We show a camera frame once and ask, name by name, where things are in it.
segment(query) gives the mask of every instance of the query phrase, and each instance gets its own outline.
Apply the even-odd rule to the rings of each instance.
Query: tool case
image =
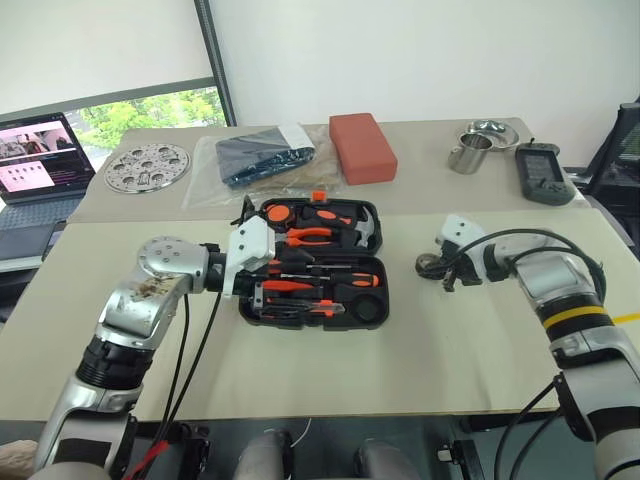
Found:
[[[359,200],[274,198],[257,212],[276,232],[276,257],[240,298],[253,325],[374,329],[389,316],[389,288],[375,257],[382,230],[375,206]]]

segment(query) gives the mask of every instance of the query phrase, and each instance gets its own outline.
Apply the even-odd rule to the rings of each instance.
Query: perforated metal disc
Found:
[[[189,163],[183,148],[151,143],[111,160],[104,170],[104,180],[116,192],[153,192],[178,181],[189,169]]]

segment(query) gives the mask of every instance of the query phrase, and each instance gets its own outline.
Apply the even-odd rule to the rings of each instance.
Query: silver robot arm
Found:
[[[442,256],[421,255],[416,270],[443,278],[449,291],[456,278],[475,285],[515,275],[562,371],[554,385],[564,417],[576,436],[595,442],[597,478],[640,478],[640,356],[628,336],[614,326],[573,255],[544,251],[517,259],[560,245],[545,235],[497,237],[465,251],[457,267],[447,261],[484,236],[478,225],[450,215],[436,240]]]
[[[258,216],[232,232],[227,255],[215,245],[176,237],[156,237],[143,245],[135,268],[109,297],[79,367],[64,386],[41,435],[35,471],[85,462],[114,478],[121,476],[135,436],[130,411],[178,301],[204,290],[231,296],[238,272],[254,271],[274,256],[273,231]]]

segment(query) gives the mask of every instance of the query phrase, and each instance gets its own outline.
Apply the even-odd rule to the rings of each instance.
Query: red sponge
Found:
[[[329,135],[349,185],[388,182],[396,176],[398,159],[370,113],[329,117]]]

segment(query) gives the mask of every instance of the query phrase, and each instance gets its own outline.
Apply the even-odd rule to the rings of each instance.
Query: laptop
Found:
[[[40,264],[94,175],[63,113],[0,123],[0,272]]]

